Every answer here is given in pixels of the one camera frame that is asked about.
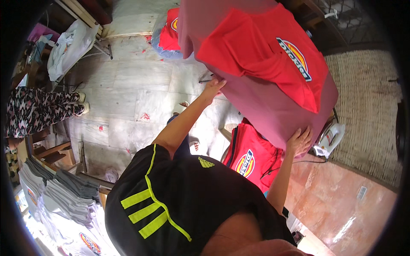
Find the white sneaker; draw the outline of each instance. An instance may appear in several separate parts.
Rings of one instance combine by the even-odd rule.
[[[80,95],[80,98],[79,98],[78,102],[83,103],[85,101],[85,96],[86,96],[85,93],[81,93],[81,92],[77,92],[77,91],[74,91],[74,92],[78,93]]]
[[[87,114],[88,112],[90,112],[90,103],[84,102],[84,103],[79,104],[79,105],[84,106],[84,111],[81,114],[77,115],[77,116],[81,116],[82,114]]]

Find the clothing iron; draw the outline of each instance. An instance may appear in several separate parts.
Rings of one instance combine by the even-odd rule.
[[[345,125],[339,124],[336,118],[328,121],[318,140],[313,145],[316,156],[325,156],[326,159],[340,143],[344,135]]]

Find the shirt sleeve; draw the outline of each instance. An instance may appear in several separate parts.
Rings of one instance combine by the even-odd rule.
[[[135,154],[116,185],[131,180],[138,182],[144,178],[148,170],[154,165],[170,159],[171,157],[166,148],[158,144],[149,145]]]

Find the dickies logo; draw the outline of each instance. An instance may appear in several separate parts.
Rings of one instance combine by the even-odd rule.
[[[101,250],[98,244],[96,244],[93,240],[91,240],[88,236],[83,233],[80,233],[80,237],[83,242],[87,245],[87,247],[97,256],[101,256]]]
[[[202,159],[202,158],[200,158],[199,156],[198,156],[198,160],[199,160],[199,162],[201,163],[202,167],[204,167],[204,168],[209,168],[209,167],[215,166],[214,163],[211,163],[211,162],[209,162],[209,161],[206,161],[205,159]]]
[[[253,157],[252,150],[248,150],[241,159],[239,159],[238,164],[235,167],[235,171],[240,175],[248,178],[255,168],[255,158]]]
[[[282,40],[280,37],[277,37],[276,40],[278,41],[282,49],[285,50],[293,63],[295,63],[297,69],[299,69],[306,82],[310,82],[312,80],[312,77],[308,73],[308,64],[306,63],[305,57],[299,51],[299,49],[291,42]]]
[[[175,20],[171,22],[171,28],[175,31],[177,31],[177,22],[178,22],[178,17],[176,17]]]
[[[29,188],[27,189],[27,193],[30,196],[30,199],[33,201],[34,205],[37,206],[37,200],[34,193]]]

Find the hand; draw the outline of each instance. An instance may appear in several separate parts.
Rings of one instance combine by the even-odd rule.
[[[292,135],[292,137],[286,143],[286,154],[293,154],[298,156],[309,150],[312,143],[312,132],[308,126],[305,132],[301,135],[302,129],[299,128]]]
[[[218,79],[214,78],[207,82],[204,91],[201,93],[200,97],[205,100],[205,102],[210,105],[215,96],[221,94],[219,91],[226,84],[226,80],[218,82]]]

